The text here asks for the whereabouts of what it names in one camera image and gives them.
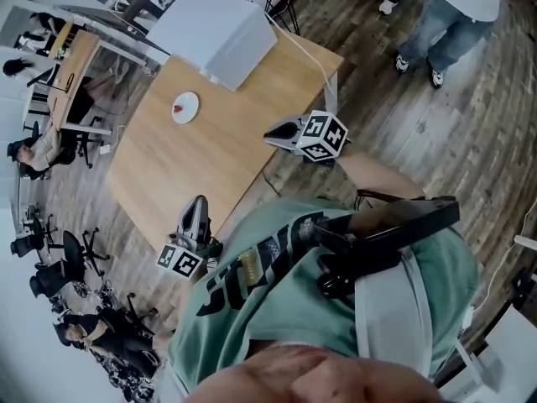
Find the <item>black office chair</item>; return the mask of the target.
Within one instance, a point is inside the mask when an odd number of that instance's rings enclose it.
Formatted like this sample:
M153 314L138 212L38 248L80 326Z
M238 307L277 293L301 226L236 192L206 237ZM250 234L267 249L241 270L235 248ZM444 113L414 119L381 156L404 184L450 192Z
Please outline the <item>black office chair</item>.
M90 233L86 230L82 234L82 242L69 231L63 232L63 254L64 258L38 270L29 279L30 290L35 298L55 296L67 284L85 284L86 264L102 278L105 274L96 264L96 260L107 261L111 258L109 254L102 256L97 254L93 245L99 228L94 228Z
M81 133L65 129L61 129L60 131L58 131L53 127L52 122L50 120L48 121L42 133L39 133L39 130L35 128L30 138L36 139L39 136L46 134L48 134L49 136L52 136L53 134L59 134L61 136L61 145L65 146L66 148L73 149L76 153L75 158L77 156L83 157L86 161L86 166L89 169L92 168L93 164L89 162L88 145L96 144L97 147L103 146L103 142L100 139L90 139L90 133Z
M30 233L20 238L16 238L10 243L11 254L22 258L34 250L40 251L46 249L49 252L51 249L61 249L63 245L57 244L53 240L53 233L56 232L58 228L51 227L52 217L53 215L50 214L45 223L42 223L37 217L34 217L30 224L25 224L25 227L29 228Z

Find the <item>white framed blue panel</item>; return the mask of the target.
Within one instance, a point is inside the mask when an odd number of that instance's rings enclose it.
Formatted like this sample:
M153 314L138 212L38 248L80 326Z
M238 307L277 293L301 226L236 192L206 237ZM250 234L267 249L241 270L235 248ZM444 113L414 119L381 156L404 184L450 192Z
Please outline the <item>white framed blue panel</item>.
M475 353L457 346L464 369L443 386L449 403L537 403L537 327L509 306Z

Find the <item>green printed t-shirt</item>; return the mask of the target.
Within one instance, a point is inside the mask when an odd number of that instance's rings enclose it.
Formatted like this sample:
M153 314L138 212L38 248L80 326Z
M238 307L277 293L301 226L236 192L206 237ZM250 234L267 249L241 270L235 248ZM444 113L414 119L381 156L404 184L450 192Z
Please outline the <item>green printed t-shirt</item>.
M437 372L476 292L477 260L446 228L405 248L395 270L328 298L317 285L327 250L304 245L299 230L349 213L332 201L280 198L237 225L218 266L195 284L169 344L169 366L186 390L240 364L262 341L368 353L426 377Z

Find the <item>light wooden desk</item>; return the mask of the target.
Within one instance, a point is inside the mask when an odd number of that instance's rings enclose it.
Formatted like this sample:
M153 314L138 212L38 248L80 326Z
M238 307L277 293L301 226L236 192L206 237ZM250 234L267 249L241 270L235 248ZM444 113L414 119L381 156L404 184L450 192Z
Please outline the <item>light wooden desk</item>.
M47 98L50 121L58 131L65 129L104 136L112 134L110 129L67 122L76 92L93 57L100 48L100 42L101 39L97 35L79 31L71 44L69 56L65 57L60 64Z

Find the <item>white round plate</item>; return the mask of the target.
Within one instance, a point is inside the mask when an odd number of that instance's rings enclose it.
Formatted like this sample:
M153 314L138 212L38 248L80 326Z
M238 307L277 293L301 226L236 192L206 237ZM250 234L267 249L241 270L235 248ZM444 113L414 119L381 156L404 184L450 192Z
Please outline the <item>white round plate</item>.
M182 112L175 113L174 105L181 105L184 109ZM178 124L189 123L198 113L200 101L194 92L182 92L174 101L171 114L174 121Z

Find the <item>wooden table with white legs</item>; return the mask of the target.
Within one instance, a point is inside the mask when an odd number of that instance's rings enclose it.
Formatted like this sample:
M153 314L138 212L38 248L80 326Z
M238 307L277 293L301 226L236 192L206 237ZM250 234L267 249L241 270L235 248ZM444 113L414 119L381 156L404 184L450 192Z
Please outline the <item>wooden table with white legs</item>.
M179 57L167 60L123 134L109 171L112 194L155 250L194 196L209 201L217 231L273 155L263 134L306 113L336 84L338 54L295 34L277 44L236 90L210 82ZM171 108L182 92L200 101L186 124Z

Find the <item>person's right forearm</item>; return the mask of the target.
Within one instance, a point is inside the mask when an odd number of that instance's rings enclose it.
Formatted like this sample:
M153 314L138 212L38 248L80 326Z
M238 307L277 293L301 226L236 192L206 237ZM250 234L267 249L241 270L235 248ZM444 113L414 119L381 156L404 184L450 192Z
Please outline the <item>person's right forearm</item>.
M425 195L423 189L408 176L362 151L346 150L336 158L336 162L357 189L405 199Z

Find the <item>black chest harness device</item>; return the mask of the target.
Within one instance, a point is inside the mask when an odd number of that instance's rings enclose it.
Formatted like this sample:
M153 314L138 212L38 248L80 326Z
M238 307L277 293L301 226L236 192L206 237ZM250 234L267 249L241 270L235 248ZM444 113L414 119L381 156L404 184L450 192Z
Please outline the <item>black chest harness device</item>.
M331 251L321 258L323 273L317 281L331 299L354 291L362 277L389 270L403 259L402 249L428 238L460 220L453 196L403 199L382 194L381 207L319 221L303 232L306 243Z

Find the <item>person's left hand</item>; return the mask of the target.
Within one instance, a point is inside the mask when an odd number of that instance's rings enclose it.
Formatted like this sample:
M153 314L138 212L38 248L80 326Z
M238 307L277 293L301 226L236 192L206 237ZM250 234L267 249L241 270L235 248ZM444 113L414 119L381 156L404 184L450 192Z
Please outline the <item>person's left hand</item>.
M168 243L175 246L194 251L196 248L196 241L192 238L186 237L182 233L169 233L167 235Z

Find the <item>person's chin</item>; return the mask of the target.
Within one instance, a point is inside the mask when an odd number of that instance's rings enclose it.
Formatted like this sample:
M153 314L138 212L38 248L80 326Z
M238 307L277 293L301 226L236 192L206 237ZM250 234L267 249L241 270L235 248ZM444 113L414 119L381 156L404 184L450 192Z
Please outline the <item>person's chin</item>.
M185 403L442 403L442 397L400 364L271 343L204 379Z

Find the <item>white box appliance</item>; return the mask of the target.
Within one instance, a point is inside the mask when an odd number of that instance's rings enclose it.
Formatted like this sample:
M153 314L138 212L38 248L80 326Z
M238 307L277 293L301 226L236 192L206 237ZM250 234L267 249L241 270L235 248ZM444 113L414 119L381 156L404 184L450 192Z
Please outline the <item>white box appliance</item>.
M278 42L261 7L246 0L175 0L147 39L230 91Z

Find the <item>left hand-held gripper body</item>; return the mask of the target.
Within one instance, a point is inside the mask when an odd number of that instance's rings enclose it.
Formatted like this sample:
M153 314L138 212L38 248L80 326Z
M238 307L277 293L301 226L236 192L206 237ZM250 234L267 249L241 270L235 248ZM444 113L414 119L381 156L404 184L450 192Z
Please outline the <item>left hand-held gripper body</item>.
M223 250L215 238L209 243L197 243L194 251L166 243L157 258L157 266L182 280L192 280L200 268L211 268Z

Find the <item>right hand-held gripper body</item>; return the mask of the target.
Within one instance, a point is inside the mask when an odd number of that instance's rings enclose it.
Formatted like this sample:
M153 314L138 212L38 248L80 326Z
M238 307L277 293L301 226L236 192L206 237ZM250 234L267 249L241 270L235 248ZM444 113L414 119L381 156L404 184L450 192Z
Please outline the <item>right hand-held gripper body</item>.
M347 127L332 113L312 111L295 146L295 154L312 162L337 158L347 142Z

